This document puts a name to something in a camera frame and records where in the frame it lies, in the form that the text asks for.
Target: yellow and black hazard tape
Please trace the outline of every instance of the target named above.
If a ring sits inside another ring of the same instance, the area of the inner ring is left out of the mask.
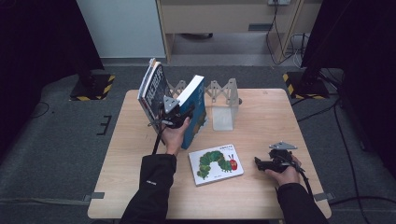
[[[286,83],[286,87],[288,88],[290,97],[292,99],[325,99],[325,95],[321,94],[298,94],[295,92],[293,85],[291,84],[290,78],[288,74],[283,74],[283,80]]]
[[[103,93],[101,95],[96,95],[96,96],[75,96],[75,97],[70,97],[71,101],[90,101],[90,100],[103,100],[107,97],[108,92],[111,89],[111,85],[113,85],[113,80],[116,76],[111,75],[108,77],[107,84],[103,90]]]

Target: children's book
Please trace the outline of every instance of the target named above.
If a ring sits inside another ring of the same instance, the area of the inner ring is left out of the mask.
[[[161,123],[156,123],[160,116],[160,106],[163,102],[164,96],[171,96],[163,66],[155,59],[149,62],[148,70],[143,77],[137,94],[137,100],[142,105],[149,123],[152,125],[156,133],[159,132]]]
[[[206,122],[204,77],[195,75],[177,99],[179,100],[180,114],[184,114],[193,108],[190,125],[184,133],[183,144],[181,145],[182,148],[187,149]]]
[[[190,152],[189,158],[196,186],[244,173],[233,145]]]

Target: hand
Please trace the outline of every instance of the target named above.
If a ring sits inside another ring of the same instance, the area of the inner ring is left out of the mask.
[[[165,128],[163,125],[163,141],[166,145],[166,154],[171,154],[177,156],[180,151],[181,144],[183,143],[184,132],[186,132],[187,127],[190,125],[190,118],[187,117],[183,125],[178,129]]]
[[[294,157],[293,155],[291,155],[291,157],[294,161],[297,162],[299,166],[301,166],[301,162],[298,161],[296,157]],[[300,183],[300,174],[292,166],[289,166],[282,174],[269,169],[265,170],[264,172],[269,176],[273,177],[277,181],[279,186],[289,183]]]

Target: black jacket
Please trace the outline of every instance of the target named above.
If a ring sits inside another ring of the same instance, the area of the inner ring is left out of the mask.
[[[176,164],[174,155],[159,154],[143,158],[139,191],[129,202],[120,224],[164,223]],[[328,223],[300,184],[281,186],[277,191],[277,199],[288,224]]]

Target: person's arm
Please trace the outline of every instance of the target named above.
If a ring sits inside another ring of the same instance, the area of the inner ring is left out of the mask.
[[[164,129],[162,138],[166,153],[143,157],[139,190],[126,207],[121,224],[165,222],[169,191],[177,168],[177,154],[189,124],[190,120],[186,119],[179,129]]]
[[[293,159],[301,165],[297,158],[293,156]],[[286,223],[329,223],[312,197],[300,184],[300,176],[294,167],[289,166],[282,174],[272,170],[265,170],[265,173],[279,183],[277,200],[283,211]]]

